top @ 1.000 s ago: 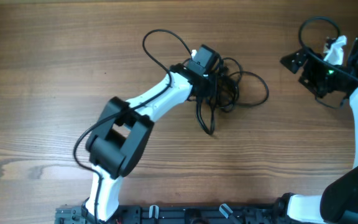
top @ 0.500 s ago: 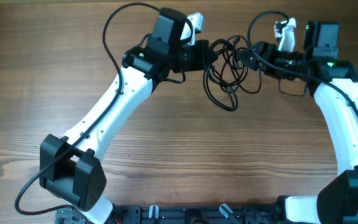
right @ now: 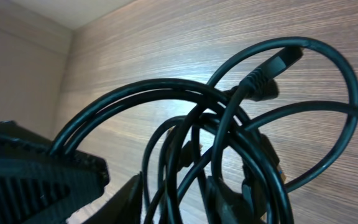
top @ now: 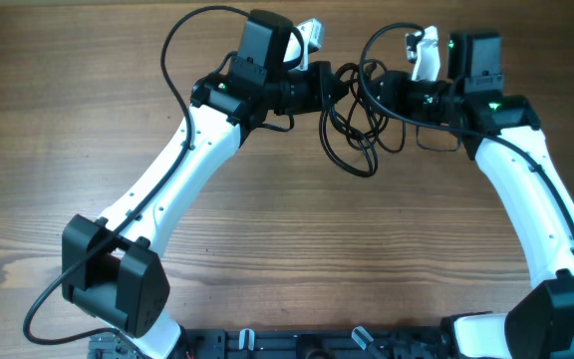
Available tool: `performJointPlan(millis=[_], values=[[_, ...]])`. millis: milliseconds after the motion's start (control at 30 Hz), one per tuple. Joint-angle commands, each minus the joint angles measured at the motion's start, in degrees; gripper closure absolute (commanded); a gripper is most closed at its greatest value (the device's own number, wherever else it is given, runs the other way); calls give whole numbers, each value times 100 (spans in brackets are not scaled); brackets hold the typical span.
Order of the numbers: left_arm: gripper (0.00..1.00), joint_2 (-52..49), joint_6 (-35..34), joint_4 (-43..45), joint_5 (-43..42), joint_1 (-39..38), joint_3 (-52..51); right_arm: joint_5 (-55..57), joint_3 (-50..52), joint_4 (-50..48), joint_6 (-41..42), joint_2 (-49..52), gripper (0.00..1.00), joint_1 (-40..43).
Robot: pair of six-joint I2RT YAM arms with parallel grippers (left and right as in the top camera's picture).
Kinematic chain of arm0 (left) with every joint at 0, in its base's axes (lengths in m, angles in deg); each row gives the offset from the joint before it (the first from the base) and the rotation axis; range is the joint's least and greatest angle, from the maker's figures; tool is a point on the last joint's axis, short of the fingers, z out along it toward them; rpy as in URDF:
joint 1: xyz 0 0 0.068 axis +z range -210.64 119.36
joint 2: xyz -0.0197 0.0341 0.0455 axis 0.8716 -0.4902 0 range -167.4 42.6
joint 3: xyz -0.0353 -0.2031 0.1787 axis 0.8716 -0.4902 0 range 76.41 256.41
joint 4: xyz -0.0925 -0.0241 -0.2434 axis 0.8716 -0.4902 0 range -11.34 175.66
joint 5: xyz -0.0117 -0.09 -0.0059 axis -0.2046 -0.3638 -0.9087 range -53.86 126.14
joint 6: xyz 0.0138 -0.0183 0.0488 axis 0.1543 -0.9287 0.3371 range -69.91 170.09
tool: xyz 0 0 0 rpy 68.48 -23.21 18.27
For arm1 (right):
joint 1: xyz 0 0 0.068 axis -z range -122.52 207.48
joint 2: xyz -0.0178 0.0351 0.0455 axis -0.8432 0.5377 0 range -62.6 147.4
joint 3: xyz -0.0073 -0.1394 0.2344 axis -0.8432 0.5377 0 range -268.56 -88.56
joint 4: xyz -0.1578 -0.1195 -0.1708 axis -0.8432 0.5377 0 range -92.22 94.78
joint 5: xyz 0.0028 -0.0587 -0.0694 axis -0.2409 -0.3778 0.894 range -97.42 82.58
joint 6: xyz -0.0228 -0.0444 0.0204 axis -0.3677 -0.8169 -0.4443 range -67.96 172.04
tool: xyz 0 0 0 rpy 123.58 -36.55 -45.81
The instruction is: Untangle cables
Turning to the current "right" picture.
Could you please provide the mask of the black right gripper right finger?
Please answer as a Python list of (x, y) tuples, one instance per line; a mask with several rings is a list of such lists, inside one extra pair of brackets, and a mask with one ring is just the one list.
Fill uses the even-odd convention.
[(142, 188), (143, 178), (140, 172), (83, 224), (140, 224)]

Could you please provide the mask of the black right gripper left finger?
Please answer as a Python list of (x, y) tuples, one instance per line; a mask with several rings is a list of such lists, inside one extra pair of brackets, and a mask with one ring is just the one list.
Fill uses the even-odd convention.
[(52, 157), (51, 143), (14, 121), (0, 122), (0, 223), (65, 223), (104, 193), (104, 159), (82, 151)]

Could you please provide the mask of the black USB cable dark plug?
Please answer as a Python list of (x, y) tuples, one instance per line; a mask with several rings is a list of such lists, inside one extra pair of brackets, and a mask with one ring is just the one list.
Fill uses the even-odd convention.
[(216, 82), (254, 54), (228, 60), (208, 84), (182, 79), (154, 79), (111, 91), (78, 113), (56, 136), (52, 157), (74, 155), (82, 140), (107, 119), (129, 108), (158, 100), (190, 101), (184, 116), (162, 123), (149, 139), (142, 159), (141, 223), (181, 223), (180, 204), (193, 182), (200, 188), (211, 223), (293, 223), (279, 158), (259, 132), (263, 119), (250, 119), (243, 100), (278, 96), (275, 78), (302, 58), (301, 47), (280, 50), (228, 91)]

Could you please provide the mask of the black USB cable white plug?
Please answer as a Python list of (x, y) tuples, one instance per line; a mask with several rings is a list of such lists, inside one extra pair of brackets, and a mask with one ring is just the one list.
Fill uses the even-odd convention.
[[(250, 117), (301, 101), (348, 101), (339, 70), (310, 50), (277, 82), (277, 99), (243, 102)], [(342, 113), (310, 111), (280, 118), (260, 130), (277, 150), (287, 180), (293, 180), (329, 152), (345, 120)], [(358, 125), (341, 156), (317, 178), (291, 192), (289, 198), (296, 223), (358, 223)]]

